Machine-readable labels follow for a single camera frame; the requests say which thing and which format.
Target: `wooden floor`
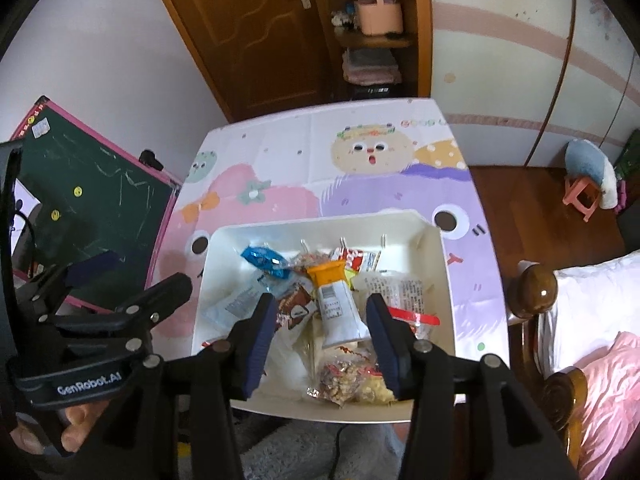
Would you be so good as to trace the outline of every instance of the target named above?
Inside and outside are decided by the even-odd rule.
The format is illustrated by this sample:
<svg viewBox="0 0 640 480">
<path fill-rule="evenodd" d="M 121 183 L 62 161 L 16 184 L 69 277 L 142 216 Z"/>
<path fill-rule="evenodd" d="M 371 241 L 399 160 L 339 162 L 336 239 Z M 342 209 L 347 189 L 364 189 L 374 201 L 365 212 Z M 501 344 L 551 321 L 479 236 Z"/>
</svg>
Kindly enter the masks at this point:
<svg viewBox="0 0 640 480">
<path fill-rule="evenodd" d="M 516 275 L 520 260 L 562 269 L 625 253 L 612 210 L 597 209 L 584 222 L 562 204 L 564 170 L 476 167 L 471 173 L 503 278 Z"/>
</svg>

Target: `pink blanket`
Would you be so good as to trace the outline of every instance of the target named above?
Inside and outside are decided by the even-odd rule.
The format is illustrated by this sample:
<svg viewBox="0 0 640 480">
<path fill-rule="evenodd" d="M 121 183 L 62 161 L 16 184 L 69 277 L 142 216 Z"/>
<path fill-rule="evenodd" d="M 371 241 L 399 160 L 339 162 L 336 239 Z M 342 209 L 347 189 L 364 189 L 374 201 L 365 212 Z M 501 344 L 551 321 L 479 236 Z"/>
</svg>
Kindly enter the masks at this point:
<svg viewBox="0 0 640 480">
<path fill-rule="evenodd" d="M 600 480 L 640 422 L 640 337 L 621 332 L 609 352 L 583 369 L 589 391 L 578 471 Z"/>
</svg>

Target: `robotic arm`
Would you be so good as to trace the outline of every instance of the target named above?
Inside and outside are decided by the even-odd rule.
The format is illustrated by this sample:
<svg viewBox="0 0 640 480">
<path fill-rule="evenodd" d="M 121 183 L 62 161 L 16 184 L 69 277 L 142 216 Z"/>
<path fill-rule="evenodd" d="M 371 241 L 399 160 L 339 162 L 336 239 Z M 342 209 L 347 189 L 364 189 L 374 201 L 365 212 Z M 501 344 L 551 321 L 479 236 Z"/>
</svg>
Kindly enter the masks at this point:
<svg viewBox="0 0 640 480">
<path fill-rule="evenodd" d="M 47 269 L 17 291 L 9 249 L 19 143 L 0 145 L 0 471 L 37 478 L 9 432 L 17 413 L 33 417 L 65 460 L 66 480 L 177 480 L 177 397 L 188 394 L 191 460 L 196 480 L 241 480 L 230 400 L 258 387 L 276 325 L 276 302 L 263 294 L 250 319 L 199 354 L 165 362 L 153 354 L 150 330 L 191 295 L 174 274 L 109 315 L 56 316 L 75 286 L 118 264 L 113 253 Z M 385 383 L 398 400 L 414 400 L 401 480 L 450 478 L 453 405 L 466 394 L 472 425 L 473 478 L 577 479 L 542 412 L 504 362 L 447 355 L 392 319 L 379 294 L 367 322 Z M 81 449 L 60 444 L 57 410 L 111 399 Z"/>
</svg>

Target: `human hand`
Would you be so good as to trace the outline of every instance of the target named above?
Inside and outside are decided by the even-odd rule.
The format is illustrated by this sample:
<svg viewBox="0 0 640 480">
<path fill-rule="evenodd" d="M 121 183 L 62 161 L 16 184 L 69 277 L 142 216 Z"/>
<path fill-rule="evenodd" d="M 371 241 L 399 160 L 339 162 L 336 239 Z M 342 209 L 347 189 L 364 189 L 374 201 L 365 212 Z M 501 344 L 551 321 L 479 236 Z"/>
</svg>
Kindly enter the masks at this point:
<svg viewBox="0 0 640 480">
<path fill-rule="evenodd" d="M 68 452 L 78 452 L 86 440 L 92 427 L 109 405 L 108 400 L 71 406 L 65 410 L 70 425 L 62 432 L 62 447 Z M 25 425 L 18 422 L 18 427 L 11 432 L 15 445 L 31 454 L 42 454 L 44 446 Z"/>
</svg>

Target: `plastic tray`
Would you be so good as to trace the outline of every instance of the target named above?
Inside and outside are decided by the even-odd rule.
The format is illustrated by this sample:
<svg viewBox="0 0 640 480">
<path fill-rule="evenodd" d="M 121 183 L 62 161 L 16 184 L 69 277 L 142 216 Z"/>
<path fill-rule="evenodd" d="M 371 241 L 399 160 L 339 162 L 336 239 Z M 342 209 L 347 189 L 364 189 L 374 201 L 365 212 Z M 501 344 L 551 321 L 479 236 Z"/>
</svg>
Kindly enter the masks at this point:
<svg viewBox="0 0 640 480">
<path fill-rule="evenodd" d="M 378 270 L 410 272 L 434 285 L 430 292 L 441 325 L 434 327 L 431 340 L 455 355 L 452 301 L 449 276 L 440 229 L 414 210 L 389 211 L 367 215 L 318 218 L 290 222 L 272 222 L 228 226 L 211 237 L 205 261 L 202 288 L 196 314 L 192 353 L 202 350 L 203 341 L 223 334 L 204 315 L 203 310 L 227 296 L 255 269 L 239 256 L 247 245 L 263 245 L 283 256 L 309 250 L 330 251 L 340 246 L 380 250 Z M 411 418 L 412 402 L 389 406 L 347 404 L 343 408 L 313 399 L 263 378 L 260 387 L 247 402 L 232 401 L 242 410 L 287 418 L 324 422 L 405 422 Z"/>
</svg>

